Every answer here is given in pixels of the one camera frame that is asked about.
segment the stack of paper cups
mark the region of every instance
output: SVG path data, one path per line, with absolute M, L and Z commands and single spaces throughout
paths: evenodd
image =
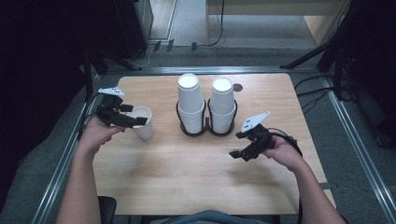
M 236 109 L 233 99 L 233 82 L 229 78 L 217 77 L 213 80 L 209 106 L 212 115 L 210 125 L 213 131 L 227 133 L 230 130 Z
M 178 79 L 178 114 L 188 133 L 199 133 L 203 127 L 205 101 L 198 76 L 184 74 Z

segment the cup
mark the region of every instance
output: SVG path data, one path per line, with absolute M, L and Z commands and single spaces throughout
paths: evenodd
M 227 77 L 215 78 L 212 82 L 210 110 L 218 115 L 227 115 L 233 108 L 233 82 Z
M 154 134 L 154 127 L 152 125 L 152 113 L 150 109 L 145 106 L 135 106 L 132 112 L 129 112 L 127 116 L 132 118 L 148 118 L 146 125 L 135 125 L 132 130 L 143 140 L 148 140 L 152 137 Z
M 205 101 L 203 99 L 202 107 L 194 113 L 187 113 L 183 111 L 180 106 L 177 107 L 178 114 L 183 122 L 184 128 L 188 133 L 199 133 L 202 130 L 202 123 L 204 119 Z
M 178 105 L 186 113 L 195 113 L 204 105 L 198 76 L 188 73 L 178 78 Z
M 211 123 L 210 127 L 215 133 L 227 133 L 230 130 L 231 124 L 233 123 L 233 117 L 235 114 L 236 105 L 233 103 L 233 110 L 226 115 L 220 115 L 215 112 L 211 112 Z

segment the wrist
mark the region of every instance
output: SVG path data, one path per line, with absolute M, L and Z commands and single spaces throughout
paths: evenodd
M 309 169 L 311 169 L 311 168 L 309 167 L 308 163 L 306 163 L 306 161 L 304 159 L 300 159 L 298 162 L 295 163 L 295 165 L 293 167 L 290 167 L 290 170 L 295 175 L 303 173 Z
M 78 145 L 76 147 L 73 160 L 75 161 L 83 161 L 83 162 L 93 162 L 93 158 L 95 153 L 84 146 Z

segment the human hand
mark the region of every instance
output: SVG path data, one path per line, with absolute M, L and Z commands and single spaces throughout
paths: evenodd
M 294 172 L 300 166 L 306 164 L 302 156 L 292 147 L 285 139 L 279 136 L 273 136 L 275 141 L 274 149 L 266 149 L 262 154 L 268 159 L 273 158 L 279 164 L 286 166 Z
M 106 126 L 98 117 L 93 116 L 79 139 L 76 150 L 93 156 L 101 145 L 111 140 L 113 134 L 123 132 L 125 129 L 120 126 Z

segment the metal frame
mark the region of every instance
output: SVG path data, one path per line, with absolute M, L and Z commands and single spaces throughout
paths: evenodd
M 277 66 L 212 66 L 212 67 L 154 67 L 147 68 L 144 70 L 138 71 L 125 71 L 123 67 L 113 67 L 111 71 L 109 71 L 112 75 L 124 75 L 127 77 L 132 76 L 171 76 L 176 74 L 184 74 L 184 73 L 194 73 L 198 75 L 203 74 L 213 74 L 213 75 L 228 75 L 228 74 L 264 74 L 264 73 L 319 73 L 319 71 L 314 67 L 299 67 L 293 70 L 288 69 L 280 69 Z M 98 81 L 98 76 L 93 81 L 94 83 Z M 329 78 L 323 78 L 323 85 L 325 87 L 332 86 L 332 82 Z M 396 223 L 396 206 L 395 202 L 392 199 L 392 196 L 389 192 L 388 187 L 384 183 L 380 173 L 378 172 L 375 164 L 370 158 L 370 155 L 365 148 L 363 142 L 359 137 L 359 133 L 355 129 L 347 110 L 344 107 L 343 102 L 339 102 L 336 96 L 331 92 L 330 99 L 332 101 L 333 107 L 341 120 L 346 134 L 349 137 L 349 140 L 358 156 L 358 159 L 361 163 L 361 166 L 364 172 L 367 175 L 367 178 L 375 192 L 375 195 L 384 210 L 384 213 L 389 221 L 389 223 Z M 64 149 L 64 154 L 60 158 L 58 166 L 52 176 L 51 181 L 49 182 L 44 196 L 41 200 L 41 203 L 36 210 L 35 217 L 32 223 L 46 223 L 48 214 L 53 205 L 53 202 L 57 196 L 60 186 L 64 181 L 64 177 L 66 176 L 67 171 L 69 170 L 69 166 L 73 157 L 74 149 L 77 145 L 77 134 L 78 134 L 78 125 L 80 124 L 81 119 L 84 115 L 82 115 L 82 111 L 86 108 L 87 105 L 81 110 L 81 113 L 76 122 L 74 131 L 71 133 L 71 136 L 68 140 L 68 143 Z
M 332 86 L 332 81 L 328 77 L 325 77 L 323 78 L 323 85 L 325 87 L 330 87 Z M 361 167 L 363 168 L 364 173 L 367 175 L 367 179 L 373 188 L 375 196 L 378 199 L 382 210 L 384 210 L 388 222 L 396 223 L 396 206 L 392 195 L 390 194 L 390 191 L 382 179 L 381 174 L 371 159 L 367 148 L 361 141 L 359 133 L 350 119 L 344 103 L 338 101 L 337 96 L 333 92 L 330 93 L 330 99 L 338 117 L 341 120 L 341 123 L 344 126 L 344 129 L 346 130 L 346 134 L 353 146 L 353 149 L 355 150 L 359 162 L 361 163 Z

